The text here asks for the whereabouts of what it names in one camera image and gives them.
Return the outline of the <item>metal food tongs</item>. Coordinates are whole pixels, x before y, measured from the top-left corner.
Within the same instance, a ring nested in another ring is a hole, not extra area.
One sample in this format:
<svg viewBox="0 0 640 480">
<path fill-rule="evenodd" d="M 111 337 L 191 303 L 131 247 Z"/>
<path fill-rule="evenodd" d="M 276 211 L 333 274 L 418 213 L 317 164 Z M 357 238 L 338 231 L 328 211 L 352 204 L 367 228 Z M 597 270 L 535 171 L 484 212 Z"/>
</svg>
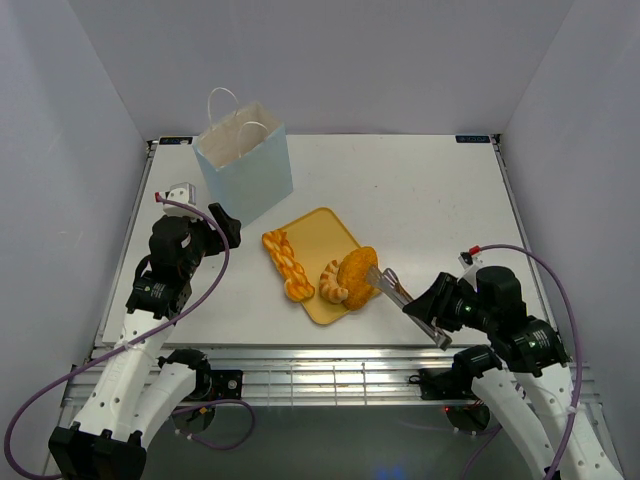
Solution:
<svg viewBox="0 0 640 480">
<path fill-rule="evenodd" d="M 366 274 L 366 282 L 384 293 L 400 309 L 413 301 L 413 297 L 404 289 L 396 273 L 390 268 L 381 271 L 377 266 L 371 266 Z M 411 315 L 408 317 L 441 350 L 447 350 L 452 344 L 452 338 L 439 327 Z"/>
</svg>

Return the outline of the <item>brown oval crusty bread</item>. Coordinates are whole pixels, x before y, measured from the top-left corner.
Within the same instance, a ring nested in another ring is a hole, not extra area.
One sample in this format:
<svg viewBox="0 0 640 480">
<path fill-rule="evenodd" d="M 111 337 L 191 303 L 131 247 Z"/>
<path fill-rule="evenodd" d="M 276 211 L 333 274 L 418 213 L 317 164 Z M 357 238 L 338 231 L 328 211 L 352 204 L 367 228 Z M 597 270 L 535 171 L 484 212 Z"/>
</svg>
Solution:
<svg viewBox="0 0 640 480">
<path fill-rule="evenodd" d="M 355 249 L 342 260 L 337 282 L 348 291 L 348 296 L 343 301 L 347 309 L 362 308 L 374 294 L 374 288 L 366 281 L 371 266 L 378 266 L 377 252 L 371 246 Z"/>
</svg>

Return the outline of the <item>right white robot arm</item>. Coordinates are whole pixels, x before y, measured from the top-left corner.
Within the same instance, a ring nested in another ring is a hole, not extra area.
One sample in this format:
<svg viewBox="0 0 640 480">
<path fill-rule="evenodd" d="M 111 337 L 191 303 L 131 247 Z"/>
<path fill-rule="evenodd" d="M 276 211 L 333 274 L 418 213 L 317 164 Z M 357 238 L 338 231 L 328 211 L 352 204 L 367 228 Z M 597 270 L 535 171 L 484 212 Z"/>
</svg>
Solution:
<svg viewBox="0 0 640 480">
<path fill-rule="evenodd" d="M 403 310 L 430 327 L 487 336 L 487 344 L 458 352 L 449 371 L 426 383 L 445 397 L 481 400 L 533 478 L 621 478 L 580 405 L 578 373 L 558 332 L 528 313 L 510 269 L 482 267 L 463 279 L 442 272 Z"/>
</svg>

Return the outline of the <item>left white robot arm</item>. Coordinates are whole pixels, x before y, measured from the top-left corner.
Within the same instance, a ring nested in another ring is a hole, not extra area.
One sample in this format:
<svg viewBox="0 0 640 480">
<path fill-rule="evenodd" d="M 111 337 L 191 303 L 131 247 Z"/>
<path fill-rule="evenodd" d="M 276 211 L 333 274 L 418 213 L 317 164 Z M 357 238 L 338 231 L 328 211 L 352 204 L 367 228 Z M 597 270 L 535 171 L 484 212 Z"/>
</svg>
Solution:
<svg viewBox="0 0 640 480">
<path fill-rule="evenodd" d="M 205 257 L 241 242 L 240 221 L 212 203 L 208 217 L 166 200 L 152 226 L 149 253 L 137 265 L 118 342 L 108 353 L 89 399 L 70 426 L 57 427 L 48 447 L 64 479 L 138 479 L 147 449 L 178 404 L 212 387 L 203 353 L 159 352 L 193 307 L 191 279 Z"/>
</svg>

